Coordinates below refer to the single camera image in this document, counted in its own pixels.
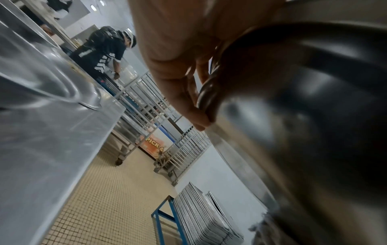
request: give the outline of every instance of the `stainless steel counter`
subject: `stainless steel counter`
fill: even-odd
[[[0,244],[40,244],[124,108],[54,102],[0,111]]]

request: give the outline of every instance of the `tiled floor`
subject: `tiled floor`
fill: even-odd
[[[119,167],[114,165],[116,156],[105,148],[99,152],[43,244],[158,244],[150,215],[176,191],[168,179],[153,172],[153,160],[141,150]],[[163,211],[171,213],[168,207]]]

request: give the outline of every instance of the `rack wheel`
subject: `rack wheel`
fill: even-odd
[[[121,159],[118,158],[118,159],[116,160],[116,165],[117,165],[117,166],[120,166],[120,165],[122,164],[122,162],[123,162],[123,161],[122,161]]]

